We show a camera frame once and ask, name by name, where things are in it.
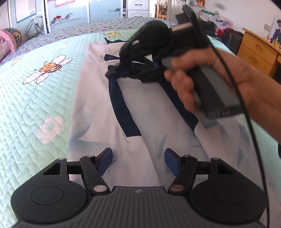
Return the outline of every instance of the wooden chair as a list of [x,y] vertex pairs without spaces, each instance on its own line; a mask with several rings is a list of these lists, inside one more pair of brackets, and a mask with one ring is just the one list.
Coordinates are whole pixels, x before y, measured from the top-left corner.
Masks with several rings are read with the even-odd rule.
[[163,14],[163,8],[159,4],[155,4],[155,17],[166,20],[167,15]]

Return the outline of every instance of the wardrobe door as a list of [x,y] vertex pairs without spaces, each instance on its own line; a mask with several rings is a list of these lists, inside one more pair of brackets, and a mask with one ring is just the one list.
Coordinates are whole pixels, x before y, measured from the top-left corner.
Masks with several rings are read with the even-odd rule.
[[90,22],[123,17],[123,0],[100,0],[89,3]]
[[49,32],[88,23],[89,0],[45,0]]

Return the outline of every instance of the black cable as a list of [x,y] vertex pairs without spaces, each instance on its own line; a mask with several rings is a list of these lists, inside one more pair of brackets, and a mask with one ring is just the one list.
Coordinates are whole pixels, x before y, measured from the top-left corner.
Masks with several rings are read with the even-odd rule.
[[242,95],[239,91],[239,88],[235,82],[235,79],[234,77],[232,76],[226,62],[223,60],[223,58],[221,57],[220,53],[217,51],[217,49],[213,46],[213,44],[211,43],[211,41],[208,39],[209,41],[209,44],[210,44],[210,47],[211,49],[214,51],[215,55],[218,57],[218,59],[220,60],[220,62],[222,63],[229,79],[230,79],[230,82],[235,90],[235,93],[237,94],[237,97],[239,99],[239,102],[242,106],[242,109],[244,111],[244,114],[245,114],[245,118],[246,118],[246,121],[247,121],[247,124],[248,124],[248,127],[249,127],[249,130],[250,130],[250,134],[251,134],[251,137],[252,137],[252,140],[253,140],[253,144],[254,144],[254,147],[255,147],[255,150],[256,150],[256,155],[257,155],[257,159],[258,159],[258,163],[259,163],[259,168],[260,168],[260,174],[261,174],[261,178],[262,178],[262,185],[263,185],[263,188],[264,188],[264,193],[268,199],[268,203],[266,205],[266,217],[267,217],[267,228],[269,228],[269,224],[270,224],[270,215],[269,215],[269,198],[268,198],[268,191],[267,191],[267,186],[266,186],[266,178],[265,178],[265,174],[264,174],[264,166],[263,166],[263,163],[262,163],[262,158],[261,158],[261,155],[260,155],[260,150],[259,150],[259,146],[258,146],[258,143],[257,143],[257,139],[256,139],[256,136],[255,136],[255,132],[254,132],[254,129],[253,129],[253,126],[252,126],[252,123],[251,123],[251,119],[250,119],[250,115],[248,113],[248,110],[246,108],[246,105],[245,105],[245,102],[242,98]]

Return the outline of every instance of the wall switch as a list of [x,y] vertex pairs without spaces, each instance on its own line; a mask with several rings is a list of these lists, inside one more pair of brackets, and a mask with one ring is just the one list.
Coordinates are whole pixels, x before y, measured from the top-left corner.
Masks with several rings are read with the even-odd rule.
[[270,26],[268,24],[264,24],[264,29],[269,32],[270,31]]

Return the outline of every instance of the pink blanket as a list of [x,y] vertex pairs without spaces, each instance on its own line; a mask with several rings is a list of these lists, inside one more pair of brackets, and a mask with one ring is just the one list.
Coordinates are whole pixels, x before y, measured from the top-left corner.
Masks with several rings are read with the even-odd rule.
[[6,43],[9,44],[12,53],[16,52],[17,50],[16,40],[11,33],[9,33],[4,29],[0,29],[0,43],[2,43],[1,40],[2,42],[6,41]]

